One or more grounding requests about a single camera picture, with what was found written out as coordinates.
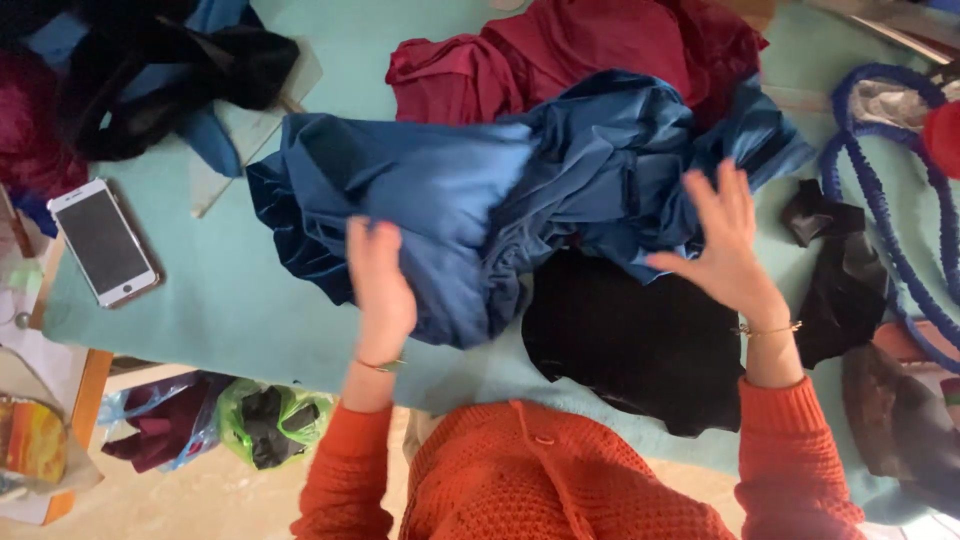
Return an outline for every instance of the mint green table cover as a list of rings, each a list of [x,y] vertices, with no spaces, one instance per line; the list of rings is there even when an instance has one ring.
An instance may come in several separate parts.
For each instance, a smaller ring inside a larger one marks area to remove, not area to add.
[[[383,78],[389,55],[401,41],[475,33],[486,20],[512,14],[490,8],[487,0],[253,4],[269,29],[305,37],[313,46],[324,75],[302,102],[307,110],[380,120],[392,119],[396,111]],[[768,85],[829,92],[864,62],[920,65],[905,50],[801,4],[781,5],[766,36],[772,43],[762,57]],[[816,147],[835,131],[826,114],[792,117]],[[277,135],[260,157],[277,148]],[[901,244],[924,282],[946,301],[935,262],[939,216],[932,189],[901,149],[873,140],[864,147],[884,181]],[[188,153],[181,141],[169,137],[136,160],[96,169],[116,181],[166,282],[126,306],[102,309],[75,259],[65,254],[48,297],[44,334],[153,361],[336,392],[350,360],[357,310],[335,307],[315,285],[280,266],[270,230],[253,213],[246,181],[235,181],[203,219],[191,217]],[[798,177],[815,175],[811,163]],[[843,176],[847,200],[864,206],[850,170]],[[797,247],[778,223],[780,208],[795,190],[794,180],[782,179],[756,197],[756,250],[794,308],[805,294],[819,248],[816,243],[809,250]],[[955,306],[950,312],[960,315]],[[409,365],[396,386],[399,405],[439,413],[458,405],[526,398],[602,422],[641,455],[736,474],[736,433],[707,430],[696,439],[674,437],[661,422],[614,410],[570,380],[547,382],[524,351],[518,321],[493,343],[468,352],[416,341],[408,343],[406,352]],[[835,358],[822,362],[811,377],[843,456],[852,499],[864,506],[871,521],[902,523],[924,510],[905,504],[894,481],[866,471],[844,414],[839,374]]]

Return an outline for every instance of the green plastic bag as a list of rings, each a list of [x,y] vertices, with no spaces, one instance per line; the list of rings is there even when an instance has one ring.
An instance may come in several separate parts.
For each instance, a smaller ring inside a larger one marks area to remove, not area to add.
[[[324,436],[335,405],[332,394],[238,379],[217,400],[220,442],[256,469],[285,465]]]

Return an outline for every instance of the blue rope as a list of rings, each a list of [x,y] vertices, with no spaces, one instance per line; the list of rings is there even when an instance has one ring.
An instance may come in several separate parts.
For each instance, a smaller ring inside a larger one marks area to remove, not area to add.
[[[933,326],[950,343],[960,348],[960,326],[957,326],[933,300],[930,292],[914,271],[913,266],[907,261],[906,255],[900,248],[900,243],[897,242],[890,221],[890,208],[883,193],[883,184],[877,177],[876,171],[870,166],[866,156],[864,156],[857,138],[864,135],[886,138],[905,146],[923,162],[926,168],[927,181],[936,191],[940,205],[940,255],[944,267],[944,276],[947,280],[947,291],[953,302],[960,304],[960,220],[958,220],[957,210],[953,205],[950,194],[949,179],[930,159],[923,141],[916,133],[879,122],[864,122],[850,114],[850,96],[853,85],[865,79],[893,81],[914,89],[932,109],[941,107],[947,102],[947,97],[940,88],[923,75],[905,67],[868,63],[851,71],[833,91],[831,97],[833,116],[837,125],[840,126],[840,132],[828,141],[823,154],[820,156],[824,195],[834,201],[843,200],[837,160],[840,152],[846,149],[853,165],[853,171],[856,173],[860,187],[867,199],[867,206],[876,219],[876,228],[880,233],[880,238],[894,263],[894,270],[900,276],[900,279],[906,283],[907,290],[917,301],[921,313],[933,323]],[[941,353],[920,333],[913,319],[906,313],[900,298],[900,292],[893,282],[889,285],[887,296],[891,309],[903,321],[907,331],[924,350],[927,358],[952,373],[960,374],[960,362]]]

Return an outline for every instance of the floor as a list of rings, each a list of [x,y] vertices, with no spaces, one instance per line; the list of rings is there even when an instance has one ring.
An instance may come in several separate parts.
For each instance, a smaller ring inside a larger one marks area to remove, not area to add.
[[[398,409],[390,432],[387,496],[383,505],[395,516],[391,538],[406,505],[407,463],[400,446],[408,417]],[[102,433],[94,433],[102,440]],[[0,518],[0,538],[54,540],[286,540],[298,517],[297,495],[309,460],[257,473],[221,447],[188,466],[162,475],[137,475],[129,463],[93,454],[107,479],[77,499],[73,512],[44,528]],[[744,513],[733,498],[735,479],[699,467],[649,460],[667,485],[712,504],[727,526],[739,532]]]

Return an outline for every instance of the orange knit sweater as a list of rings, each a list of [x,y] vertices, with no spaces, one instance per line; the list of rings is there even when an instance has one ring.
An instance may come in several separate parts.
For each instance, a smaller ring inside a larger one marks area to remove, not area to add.
[[[742,380],[740,396],[743,538],[862,538],[810,380],[782,390]],[[386,538],[390,415],[337,409],[300,495],[298,538]],[[414,459],[399,537],[734,538],[716,510],[660,483],[613,431],[521,401],[447,415]]]

